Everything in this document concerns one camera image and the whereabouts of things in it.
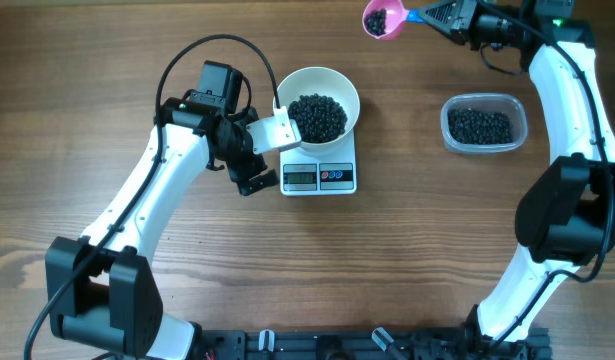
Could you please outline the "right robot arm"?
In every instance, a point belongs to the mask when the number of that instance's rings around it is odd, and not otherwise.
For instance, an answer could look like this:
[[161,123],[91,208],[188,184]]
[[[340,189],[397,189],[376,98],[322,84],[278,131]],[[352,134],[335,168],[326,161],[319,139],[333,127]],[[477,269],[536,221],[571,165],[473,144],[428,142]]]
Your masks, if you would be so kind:
[[542,306],[563,281],[581,282],[581,267],[598,273],[615,245],[615,137],[596,82],[590,24],[572,11],[569,1],[440,1],[419,11],[455,44],[517,49],[550,142],[549,167],[516,210],[516,252],[456,343],[463,358],[535,357],[529,327]]

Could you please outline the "pink scoop with blue handle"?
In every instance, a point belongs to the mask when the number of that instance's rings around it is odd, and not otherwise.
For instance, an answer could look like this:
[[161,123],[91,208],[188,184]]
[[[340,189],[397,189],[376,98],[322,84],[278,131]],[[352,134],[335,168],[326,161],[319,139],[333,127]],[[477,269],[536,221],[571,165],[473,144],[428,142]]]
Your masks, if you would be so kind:
[[408,23],[423,22],[419,10],[406,9],[401,0],[370,0],[362,17],[365,32],[378,40],[392,40]]

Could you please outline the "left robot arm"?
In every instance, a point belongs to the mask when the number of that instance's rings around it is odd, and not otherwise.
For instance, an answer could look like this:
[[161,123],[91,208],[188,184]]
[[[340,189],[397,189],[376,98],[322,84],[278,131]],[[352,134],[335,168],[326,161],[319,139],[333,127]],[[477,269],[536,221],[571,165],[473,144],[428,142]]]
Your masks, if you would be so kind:
[[197,88],[158,101],[138,164],[107,209],[76,240],[56,238],[45,256],[52,334],[133,359],[194,359],[202,329],[165,314],[152,261],[195,178],[221,161],[243,196],[275,186],[264,153],[301,135],[286,107],[272,116],[236,108],[242,74],[207,61]]

